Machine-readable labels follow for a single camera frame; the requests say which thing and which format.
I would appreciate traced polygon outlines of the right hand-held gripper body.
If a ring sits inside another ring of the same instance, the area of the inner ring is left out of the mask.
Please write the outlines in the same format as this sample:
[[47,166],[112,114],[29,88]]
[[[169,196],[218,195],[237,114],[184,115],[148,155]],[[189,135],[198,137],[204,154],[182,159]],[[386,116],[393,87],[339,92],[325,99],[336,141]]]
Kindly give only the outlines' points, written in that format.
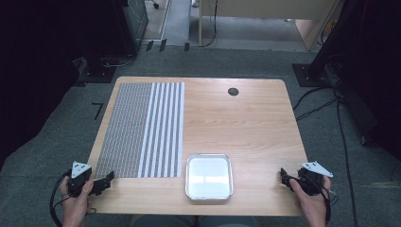
[[324,176],[332,178],[333,173],[317,161],[301,163],[301,168],[298,170],[299,184],[306,194],[310,196],[321,193],[324,185]]

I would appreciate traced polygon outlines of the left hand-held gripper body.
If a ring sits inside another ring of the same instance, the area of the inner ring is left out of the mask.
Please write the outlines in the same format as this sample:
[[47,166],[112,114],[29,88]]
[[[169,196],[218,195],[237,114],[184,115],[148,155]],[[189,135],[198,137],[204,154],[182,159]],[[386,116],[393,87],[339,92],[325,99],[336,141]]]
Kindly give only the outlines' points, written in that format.
[[71,197],[78,197],[82,187],[86,184],[92,174],[92,167],[88,164],[75,161],[72,164],[71,174],[67,184],[68,194]]

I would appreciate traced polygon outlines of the person's right hand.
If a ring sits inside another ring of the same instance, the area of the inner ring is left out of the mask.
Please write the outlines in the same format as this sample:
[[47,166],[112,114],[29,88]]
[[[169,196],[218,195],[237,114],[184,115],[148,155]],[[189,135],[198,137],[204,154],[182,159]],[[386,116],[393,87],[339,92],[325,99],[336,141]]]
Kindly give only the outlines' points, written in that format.
[[291,179],[290,185],[296,195],[295,205],[302,210],[308,227],[326,226],[326,202],[322,195],[309,196],[298,184]]

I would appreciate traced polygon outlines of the person's left hand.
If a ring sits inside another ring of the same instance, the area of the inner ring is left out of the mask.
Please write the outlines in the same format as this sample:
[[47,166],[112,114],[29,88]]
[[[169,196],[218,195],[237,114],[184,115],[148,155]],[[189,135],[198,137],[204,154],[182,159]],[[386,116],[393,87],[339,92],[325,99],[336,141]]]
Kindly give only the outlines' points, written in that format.
[[88,181],[81,189],[81,193],[77,198],[67,197],[69,177],[65,177],[61,183],[62,193],[62,227],[83,227],[86,215],[92,208],[89,199],[89,193],[93,188],[93,182]]

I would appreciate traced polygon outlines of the grey striped placemat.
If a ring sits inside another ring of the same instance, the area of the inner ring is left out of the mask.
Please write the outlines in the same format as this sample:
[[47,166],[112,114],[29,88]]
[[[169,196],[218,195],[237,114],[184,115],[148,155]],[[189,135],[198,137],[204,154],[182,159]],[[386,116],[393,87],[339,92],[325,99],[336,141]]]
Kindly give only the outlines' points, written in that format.
[[182,175],[182,82],[122,83],[100,151],[97,178]]

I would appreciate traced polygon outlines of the square metal tray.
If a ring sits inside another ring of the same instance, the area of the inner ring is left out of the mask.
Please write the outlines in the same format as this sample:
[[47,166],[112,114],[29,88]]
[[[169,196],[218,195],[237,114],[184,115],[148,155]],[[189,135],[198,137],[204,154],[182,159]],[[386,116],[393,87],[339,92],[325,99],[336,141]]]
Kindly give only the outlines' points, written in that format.
[[227,201],[233,194],[230,158],[225,154],[193,154],[186,162],[185,194],[192,201]]

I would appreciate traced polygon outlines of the black stand base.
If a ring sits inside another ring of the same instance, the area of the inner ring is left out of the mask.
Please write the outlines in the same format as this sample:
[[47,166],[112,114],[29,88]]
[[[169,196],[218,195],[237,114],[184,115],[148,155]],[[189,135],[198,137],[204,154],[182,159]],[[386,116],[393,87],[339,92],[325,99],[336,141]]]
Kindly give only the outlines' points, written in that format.
[[111,83],[116,67],[98,57],[81,57],[78,66],[80,83]]

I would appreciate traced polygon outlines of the black curtain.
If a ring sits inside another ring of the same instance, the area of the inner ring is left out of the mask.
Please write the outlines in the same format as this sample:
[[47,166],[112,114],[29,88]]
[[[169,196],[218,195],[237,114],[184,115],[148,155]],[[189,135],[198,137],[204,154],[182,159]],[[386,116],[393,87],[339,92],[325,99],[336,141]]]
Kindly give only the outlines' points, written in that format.
[[89,32],[118,0],[0,0],[0,170],[34,138],[96,56]]
[[326,65],[366,140],[401,161],[401,0],[345,0],[307,73]]

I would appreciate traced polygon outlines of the dark cabinet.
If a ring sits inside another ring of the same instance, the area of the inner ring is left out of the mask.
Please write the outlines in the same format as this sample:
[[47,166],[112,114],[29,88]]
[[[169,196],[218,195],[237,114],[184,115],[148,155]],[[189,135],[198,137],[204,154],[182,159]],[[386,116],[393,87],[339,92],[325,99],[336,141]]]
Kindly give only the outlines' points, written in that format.
[[148,26],[145,0],[122,0],[122,3],[133,42],[133,49],[138,51]]

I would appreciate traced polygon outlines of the light wooden desk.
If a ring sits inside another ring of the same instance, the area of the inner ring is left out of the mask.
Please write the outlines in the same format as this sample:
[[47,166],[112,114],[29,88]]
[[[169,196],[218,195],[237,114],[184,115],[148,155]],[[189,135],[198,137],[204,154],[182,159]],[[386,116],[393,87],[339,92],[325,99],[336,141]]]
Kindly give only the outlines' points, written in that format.
[[311,50],[341,0],[200,0],[199,45],[206,16],[294,19],[305,45]]

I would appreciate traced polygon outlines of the black square base plate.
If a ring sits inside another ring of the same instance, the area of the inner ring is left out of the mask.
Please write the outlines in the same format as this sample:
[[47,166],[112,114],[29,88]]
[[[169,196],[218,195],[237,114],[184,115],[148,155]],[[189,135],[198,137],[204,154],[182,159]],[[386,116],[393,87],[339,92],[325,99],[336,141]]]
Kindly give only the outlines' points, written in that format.
[[292,68],[301,87],[331,87],[324,69],[304,63],[293,63]]

